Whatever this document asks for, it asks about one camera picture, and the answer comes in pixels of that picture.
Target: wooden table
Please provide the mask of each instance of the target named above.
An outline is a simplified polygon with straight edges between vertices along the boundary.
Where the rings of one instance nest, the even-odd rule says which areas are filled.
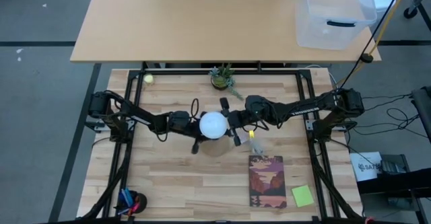
[[[331,90],[326,69],[310,71],[316,95]],[[113,70],[108,89],[124,94],[128,72],[129,70]],[[154,77],[156,83],[144,86],[139,105],[153,114],[176,110],[189,112],[193,98],[199,98],[200,112],[220,110],[221,97],[228,98],[231,110],[244,109],[244,102],[226,91],[215,90],[207,75]],[[285,103],[299,100],[298,86],[293,75],[234,77],[237,90],[244,96],[258,94],[271,101]],[[133,100],[135,92],[132,91],[131,95]],[[327,112],[321,112],[321,117],[326,115]],[[271,126],[270,131],[256,131],[256,138],[260,139],[265,154],[282,155],[284,158],[288,203],[285,209],[249,206],[248,156],[251,152],[247,146],[232,147],[231,151],[221,157],[206,155],[202,147],[197,155],[192,155],[193,139],[171,133],[168,140],[161,143],[146,126],[138,124],[136,127],[127,185],[148,197],[147,209],[136,215],[137,220],[309,221],[312,215],[319,215],[301,116],[289,119],[280,130]],[[108,135],[109,133],[97,134],[96,140]],[[345,142],[341,133],[334,132],[332,137]],[[113,149],[114,143],[109,141],[94,145],[77,216],[88,212],[106,188]],[[327,143],[327,150],[336,188],[354,210],[360,213],[362,204],[348,150],[335,143]],[[298,208],[291,189],[305,184],[310,186],[315,203]],[[329,195],[326,188],[323,190],[327,211],[331,214]]]
[[[345,50],[296,43],[296,0],[92,0],[71,61],[350,63]],[[374,52],[374,60],[380,55]]]

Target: sticky note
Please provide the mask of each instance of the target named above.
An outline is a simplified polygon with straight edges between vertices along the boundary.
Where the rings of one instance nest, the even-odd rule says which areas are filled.
[[[293,188],[292,193],[294,194],[297,207],[303,207],[314,203],[314,200],[312,199],[311,191],[308,185]]]

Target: clear plastic container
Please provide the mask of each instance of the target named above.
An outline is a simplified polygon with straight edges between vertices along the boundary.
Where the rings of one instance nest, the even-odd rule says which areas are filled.
[[[298,0],[296,40],[300,46],[342,50],[375,21],[374,0]]]

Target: floor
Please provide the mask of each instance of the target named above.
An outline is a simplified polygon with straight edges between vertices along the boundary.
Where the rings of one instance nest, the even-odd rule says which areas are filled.
[[[389,24],[384,40],[429,40],[431,32],[420,16],[406,20],[403,0]],[[74,41],[90,0],[0,0],[0,41]],[[431,0],[424,1],[431,13]],[[393,96],[429,85],[429,46],[381,46],[383,62],[368,65],[352,77],[347,87],[363,96]],[[0,47],[0,222],[41,223],[48,220],[65,159],[74,134],[92,66],[69,62],[69,47]],[[336,79],[343,78],[351,64],[329,66]],[[136,68],[133,63],[102,67],[96,90],[106,87],[112,68]],[[384,102],[367,100],[366,107]],[[408,99],[367,112],[359,125],[394,122],[386,109],[400,108],[408,116],[415,110]],[[359,128],[370,133],[381,128]],[[411,130],[423,133],[419,121]],[[75,217],[82,192],[94,133],[85,130],[60,220]],[[405,154],[410,168],[431,167],[428,139],[398,130],[362,136],[352,132],[352,147],[358,151]],[[385,221],[417,223],[412,212],[397,211],[378,196],[364,196],[365,213]],[[431,213],[431,201],[422,200]]]

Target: wooden tabletop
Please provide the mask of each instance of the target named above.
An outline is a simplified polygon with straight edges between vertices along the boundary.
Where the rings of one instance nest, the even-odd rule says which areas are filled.
[[[331,90],[326,69],[311,71],[317,95]],[[112,71],[108,89],[123,95],[127,74],[128,70]],[[231,110],[244,109],[244,102],[226,91],[215,90],[206,75],[154,77],[156,83],[144,86],[139,105],[153,114],[176,110],[190,112],[193,98],[199,98],[200,112],[220,110],[221,97],[228,98]],[[244,96],[258,94],[271,101],[285,103],[299,100],[293,75],[236,75],[235,80],[237,90]],[[301,116],[289,119],[280,130],[270,126],[270,131],[256,131],[256,138],[266,155],[283,156],[287,194],[285,209],[249,206],[248,156],[252,154],[248,146],[233,147],[230,139],[223,139],[217,144],[229,149],[224,155],[216,157],[211,154],[213,152],[209,148],[215,143],[202,145],[200,152],[192,155],[192,138],[170,133],[168,140],[161,143],[146,126],[138,124],[136,127],[127,185],[148,198],[146,210],[136,215],[138,220],[305,221],[311,220],[312,215],[319,215]],[[97,134],[96,140],[108,136],[109,133]],[[332,137],[345,143],[341,133],[334,132]],[[113,150],[114,143],[108,140],[94,145],[77,216],[88,212],[106,188]],[[327,150],[336,188],[360,213],[362,204],[347,149],[327,143]],[[292,188],[306,184],[310,186],[314,204],[298,208]],[[328,213],[331,214],[326,188],[324,195]]]
[[[71,61],[350,63],[371,37],[345,50],[296,43],[296,0],[92,0]],[[376,51],[374,59],[380,61]]]

